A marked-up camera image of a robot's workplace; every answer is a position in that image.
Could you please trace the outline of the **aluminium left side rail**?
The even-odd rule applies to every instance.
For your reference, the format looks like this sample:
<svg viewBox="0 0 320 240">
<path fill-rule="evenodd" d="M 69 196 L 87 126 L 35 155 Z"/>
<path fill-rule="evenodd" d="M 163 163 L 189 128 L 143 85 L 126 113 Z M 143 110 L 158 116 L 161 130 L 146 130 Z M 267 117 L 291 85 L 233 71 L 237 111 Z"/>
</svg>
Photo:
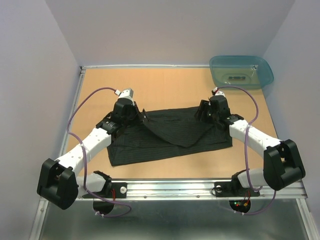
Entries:
<svg viewBox="0 0 320 240">
<path fill-rule="evenodd" d="M 71 104 L 71 109 L 70 109 L 69 116 L 67 118 L 67 122 L 69 122 L 69 120 L 70 120 L 70 118 L 72 116 L 72 113 L 77 108 L 77 104 L 78 104 L 81 88 L 82 88 L 82 85 L 83 85 L 85 73 L 86 73 L 86 70 L 83 69 L 83 66 L 80 66 L 79 67 L 79 77 L 78 77 L 77 82 L 76 82 L 75 94 L 74 94 L 74 97 L 73 97 L 73 101 L 72 101 L 72 104 Z M 65 153 L 66 147 L 68 146 L 68 141 L 69 141 L 68 133 L 65 130 L 58 156 L 61 156 L 61 155 L 63 155 Z"/>
</svg>

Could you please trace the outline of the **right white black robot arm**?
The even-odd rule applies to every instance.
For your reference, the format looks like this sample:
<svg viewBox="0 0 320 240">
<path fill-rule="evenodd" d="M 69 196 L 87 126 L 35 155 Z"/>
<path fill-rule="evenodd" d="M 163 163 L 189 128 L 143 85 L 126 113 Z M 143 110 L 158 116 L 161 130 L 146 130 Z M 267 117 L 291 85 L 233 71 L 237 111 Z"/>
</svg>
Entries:
<svg viewBox="0 0 320 240">
<path fill-rule="evenodd" d="M 213 124 L 229 137 L 243 142 L 245 149 L 251 148 L 263 160 L 262 168 L 246 168 L 235 173 L 230 181 L 216 182 L 212 189 L 214 196 L 240 197 L 246 192 L 258 196 L 259 187 L 280 191 L 306 176 L 293 140 L 277 139 L 249 125 L 242 116 L 230 112 L 225 96 L 214 95 L 209 100 L 202 100 L 195 118 Z"/>
</svg>

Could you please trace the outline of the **aluminium front mounting rail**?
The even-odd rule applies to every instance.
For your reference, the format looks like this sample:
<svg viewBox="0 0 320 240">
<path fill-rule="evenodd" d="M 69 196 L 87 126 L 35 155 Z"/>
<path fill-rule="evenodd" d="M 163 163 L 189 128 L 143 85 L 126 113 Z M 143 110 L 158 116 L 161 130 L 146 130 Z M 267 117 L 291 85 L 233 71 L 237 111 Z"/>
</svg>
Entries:
<svg viewBox="0 0 320 240">
<path fill-rule="evenodd" d="M 243 199 L 245 194 L 236 197 L 216 197 L 212 189 L 216 182 L 230 182 L 223 178 L 202 179 L 113 179 L 112 183 L 127 183 L 126 198 L 116 199 L 119 201 L 182 201 L 182 200 L 236 200 Z M 252 196 L 253 200 L 271 200 L 274 190 L 264 186 L 259 196 Z M 302 181 L 293 183 L 276 193 L 275 199 L 306 199 L 307 193 Z"/>
</svg>

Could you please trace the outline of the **black striped long sleeve shirt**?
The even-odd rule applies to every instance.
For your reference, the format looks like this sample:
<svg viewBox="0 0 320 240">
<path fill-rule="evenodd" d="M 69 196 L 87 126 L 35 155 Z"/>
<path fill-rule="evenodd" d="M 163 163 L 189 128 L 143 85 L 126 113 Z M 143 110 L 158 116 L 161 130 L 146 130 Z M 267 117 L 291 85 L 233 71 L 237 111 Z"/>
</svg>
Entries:
<svg viewBox="0 0 320 240">
<path fill-rule="evenodd" d="M 113 167 L 230 148 L 228 133 L 196 120 L 197 107 L 143 112 L 107 147 Z"/>
</svg>

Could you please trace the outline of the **teal translucent plastic bin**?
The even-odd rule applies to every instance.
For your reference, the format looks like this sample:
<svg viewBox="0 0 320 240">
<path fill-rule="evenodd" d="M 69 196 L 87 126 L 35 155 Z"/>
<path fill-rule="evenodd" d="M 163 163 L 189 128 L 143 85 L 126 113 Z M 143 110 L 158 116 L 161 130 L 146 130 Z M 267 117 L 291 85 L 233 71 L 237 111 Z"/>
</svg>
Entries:
<svg viewBox="0 0 320 240">
<path fill-rule="evenodd" d="M 216 87 L 236 86 L 246 90 L 262 89 L 274 81 L 268 62 L 252 55 L 219 55 L 209 61 Z"/>
</svg>

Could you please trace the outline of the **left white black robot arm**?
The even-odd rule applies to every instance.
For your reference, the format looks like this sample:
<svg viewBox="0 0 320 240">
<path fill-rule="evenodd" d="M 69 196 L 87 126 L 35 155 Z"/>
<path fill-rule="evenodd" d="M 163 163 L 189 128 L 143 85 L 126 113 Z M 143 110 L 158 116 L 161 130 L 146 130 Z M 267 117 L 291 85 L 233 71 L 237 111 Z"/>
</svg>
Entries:
<svg viewBox="0 0 320 240">
<path fill-rule="evenodd" d="M 110 146 L 129 126 L 138 123 L 141 114 L 131 97 L 119 97 L 113 111 L 93 128 L 90 134 L 72 150 L 56 160 L 47 159 L 40 170 L 37 194 L 65 210 L 86 194 L 96 197 L 114 197 L 111 177 L 101 171 L 85 174 L 88 163 Z"/>
</svg>

